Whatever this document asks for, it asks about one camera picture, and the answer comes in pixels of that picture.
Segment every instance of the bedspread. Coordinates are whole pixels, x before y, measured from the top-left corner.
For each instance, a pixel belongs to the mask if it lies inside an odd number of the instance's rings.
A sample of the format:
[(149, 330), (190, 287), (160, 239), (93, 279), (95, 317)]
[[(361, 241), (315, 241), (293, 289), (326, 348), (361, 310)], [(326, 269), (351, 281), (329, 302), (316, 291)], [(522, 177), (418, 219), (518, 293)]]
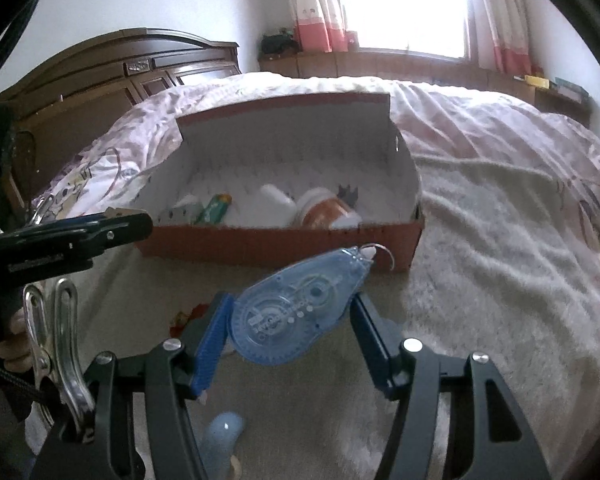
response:
[[(257, 73), (173, 88), (134, 107), (56, 183), (56, 218), (130, 203), (180, 143), (174, 118), (306, 92), (388, 92), (392, 120), (420, 169), (427, 227), (410, 277), (373, 276), (379, 310), (436, 351), (484, 349), (509, 383), (555, 478), (600, 431), (600, 142), (563, 116), (494, 92), (378, 78), (296, 80)], [(147, 351), (168, 319), (218, 288), (264, 275), (110, 251), (75, 276), (80, 351)], [(248, 404), (237, 391), (250, 388)], [(238, 445), (245, 478), (372, 478), (393, 408), (370, 384), (350, 330), (304, 358), (262, 368), (225, 358), (196, 420), (232, 409), (253, 433)], [(441, 404), (442, 413), (446, 407)], [(442, 430), (433, 470), (443, 459)], [(146, 435), (138, 446), (148, 460)]]

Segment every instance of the cardboard box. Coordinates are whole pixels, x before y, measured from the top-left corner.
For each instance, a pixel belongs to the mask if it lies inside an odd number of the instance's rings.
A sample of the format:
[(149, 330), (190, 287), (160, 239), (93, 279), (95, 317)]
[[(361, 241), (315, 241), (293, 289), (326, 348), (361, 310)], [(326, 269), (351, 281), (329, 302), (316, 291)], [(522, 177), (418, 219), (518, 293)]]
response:
[[(153, 218), (192, 194), (227, 192), (221, 226), (156, 226), (137, 245), (144, 256), (279, 268), (315, 254), (378, 243), (408, 270), (424, 218), (420, 180), (389, 117), (387, 94), (301, 94), (213, 108), (178, 119), (182, 144), (152, 174), (131, 207)], [(240, 206), (263, 184), (294, 199), (313, 187), (359, 190), (357, 229), (241, 228)], [(376, 267), (390, 258), (378, 251)]]

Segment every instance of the bed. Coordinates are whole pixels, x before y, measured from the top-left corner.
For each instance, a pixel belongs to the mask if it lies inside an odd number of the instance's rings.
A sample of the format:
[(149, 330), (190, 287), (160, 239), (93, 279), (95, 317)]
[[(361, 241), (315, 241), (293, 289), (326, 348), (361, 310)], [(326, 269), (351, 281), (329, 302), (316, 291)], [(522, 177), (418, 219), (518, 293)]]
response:
[[(8, 183), (21, 206), (40, 192), (54, 196), (47, 218), (132, 205), (152, 168), (179, 146), (178, 116), (278, 95), (388, 93), (420, 170), (427, 224), (408, 277), (372, 276), (366, 289), (404, 335), (437, 352), (488, 349), (554, 478), (577, 478), (600, 437), (600, 142), (589, 130), (496, 92), (377, 77), (239, 75), (235, 44), (145, 29), (108, 36), (59, 54), (1, 95), (20, 107), (35, 147), (31, 179), (16, 158)], [(91, 67), (102, 51), (107, 62)], [(117, 75), (67, 91), (65, 82), (81, 74), (72, 59), (84, 60), (88, 73), (117, 64)], [(44, 84), (53, 91), (36, 90)], [(62, 98), (27, 108), (44, 95)], [(110, 251), (74, 276), (81, 359), (103, 349), (147, 351), (178, 311), (265, 273), (142, 258), (133, 247)], [(441, 413), (447, 408), (442, 401)], [(291, 471), (299, 479), (372, 478), (393, 416), (344, 327), (285, 367), (224, 358), (207, 405), (190, 407), (194, 428), (224, 410), (240, 413), (251, 430), (237, 447), (246, 479)], [(150, 463), (139, 422), (138, 448)], [(441, 416), (432, 478), (445, 431)]]

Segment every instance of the silver screw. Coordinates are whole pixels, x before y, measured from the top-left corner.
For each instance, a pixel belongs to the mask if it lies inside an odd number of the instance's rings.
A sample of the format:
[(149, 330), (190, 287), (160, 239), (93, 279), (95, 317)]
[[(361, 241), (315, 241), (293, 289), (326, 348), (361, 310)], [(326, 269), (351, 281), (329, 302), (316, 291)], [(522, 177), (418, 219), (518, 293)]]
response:
[(471, 354), (471, 359), (481, 365), (489, 362), (489, 356), (483, 352), (474, 352)]
[(96, 355), (96, 362), (99, 365), (108, 365), (111, 361), (113, 361), (113, 354), (111, 352), (100, 352)]
[(181, 347), (182, 342), (179, 339), (167, 339), (164, 343), (162, 343), (162, 348), (164, 348), (167, 352), (179, 350)]
[(404, 349), (408, 350), (409, 352), (419, 352), (420, 350), (422, 350), (422, 341), (420, 341), (419, 339), (414, 339), (412, 337), (409, 339), (405, 339), (402, 343), (402, 346), (404, 346)]

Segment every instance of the bottle with orange label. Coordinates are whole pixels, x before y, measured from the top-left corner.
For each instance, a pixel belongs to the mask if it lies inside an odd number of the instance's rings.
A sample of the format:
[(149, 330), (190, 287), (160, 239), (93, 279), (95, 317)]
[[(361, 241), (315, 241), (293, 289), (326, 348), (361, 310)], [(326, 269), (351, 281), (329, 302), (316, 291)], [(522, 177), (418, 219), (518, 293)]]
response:
[(351, 229), (362, 217), (325, 187), (314, 187), (298, 199), (298, 223), (310, 229)]

